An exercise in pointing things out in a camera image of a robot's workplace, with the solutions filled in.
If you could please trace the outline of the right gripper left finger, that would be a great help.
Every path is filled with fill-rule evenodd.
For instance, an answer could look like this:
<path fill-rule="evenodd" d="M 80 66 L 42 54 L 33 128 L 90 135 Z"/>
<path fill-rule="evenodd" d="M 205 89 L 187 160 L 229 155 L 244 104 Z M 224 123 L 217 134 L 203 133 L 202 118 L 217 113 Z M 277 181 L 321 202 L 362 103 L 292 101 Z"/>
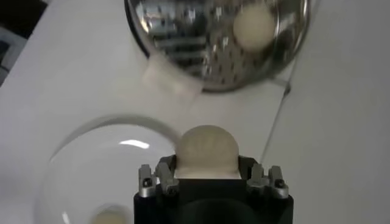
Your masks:
<path fill-rule="evenodd" d="M 176 170 L 176 156 L 162 157 L 155 171 L 150 165 L 142 164 L 138 169 L 138 195 L 140 197 L 154 197 L 157 186 L 165 196 L 173 197 L 179 192 L 179 180 L 174 177 Z"/>

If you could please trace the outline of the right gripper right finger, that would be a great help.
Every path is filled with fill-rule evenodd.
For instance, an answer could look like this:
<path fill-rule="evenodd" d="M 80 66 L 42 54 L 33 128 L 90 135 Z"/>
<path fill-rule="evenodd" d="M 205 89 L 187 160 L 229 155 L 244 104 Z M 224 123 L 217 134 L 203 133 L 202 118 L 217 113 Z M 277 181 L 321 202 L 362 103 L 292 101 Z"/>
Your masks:
<path fill-rule="evenodd" d="M 289 187 L 280 166 L 271 166 L 268 174 L 265 174 L 263 165 L 254 158 L 239 156 L 239 174 L 246 180 L 249 192 L 256 192 L 260 196 L 270 195 L 272 198 L 289 197 Z"/>

